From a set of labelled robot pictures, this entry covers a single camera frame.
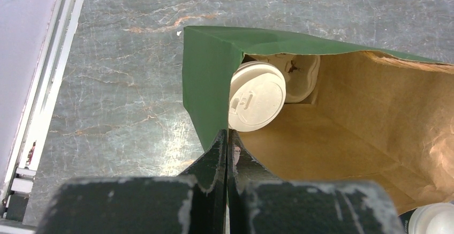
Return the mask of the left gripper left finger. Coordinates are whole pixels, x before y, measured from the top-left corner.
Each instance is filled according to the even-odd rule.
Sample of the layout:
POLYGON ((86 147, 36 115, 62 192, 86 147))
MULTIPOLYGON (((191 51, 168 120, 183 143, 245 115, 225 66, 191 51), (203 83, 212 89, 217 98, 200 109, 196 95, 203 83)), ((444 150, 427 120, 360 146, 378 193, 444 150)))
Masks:
POLYGON ((227 131, 174 177, 80 177, 51 199, 37 233, 223 233, 227 131))

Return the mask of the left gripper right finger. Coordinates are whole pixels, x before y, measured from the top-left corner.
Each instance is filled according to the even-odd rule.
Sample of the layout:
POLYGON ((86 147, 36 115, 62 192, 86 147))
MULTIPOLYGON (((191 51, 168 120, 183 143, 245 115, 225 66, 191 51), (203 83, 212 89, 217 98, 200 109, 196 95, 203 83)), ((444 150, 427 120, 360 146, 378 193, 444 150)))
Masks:
POLYGON ((403 233, 385 190, 361 181, 284 181, 228 132, 231 233, 403 233))

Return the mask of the brown cup carrier tray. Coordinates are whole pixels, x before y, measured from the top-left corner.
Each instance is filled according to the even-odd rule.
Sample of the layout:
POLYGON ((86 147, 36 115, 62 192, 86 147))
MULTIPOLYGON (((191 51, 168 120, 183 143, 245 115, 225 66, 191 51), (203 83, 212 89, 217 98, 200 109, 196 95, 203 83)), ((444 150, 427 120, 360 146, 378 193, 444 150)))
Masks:
POLYGON ((278 68, 286 83, 286 103, 300 103, 313 92, 319 73, 319 55, 245 55, 243 63, 265 62, 278 68))

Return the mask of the green paper bag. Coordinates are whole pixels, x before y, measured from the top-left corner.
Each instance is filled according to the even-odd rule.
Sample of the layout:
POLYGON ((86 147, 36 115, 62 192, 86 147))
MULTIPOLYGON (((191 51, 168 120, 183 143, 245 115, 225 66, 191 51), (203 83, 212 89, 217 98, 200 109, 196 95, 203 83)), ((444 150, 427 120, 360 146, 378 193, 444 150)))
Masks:
POLYGON ((204 150, 228 126, 245 55, 319 55, 316 86, 246 149, 285 180, 373 180, 403 213, 453 200, 453 64, 258 28, 186 26, 183 105, 204 150))

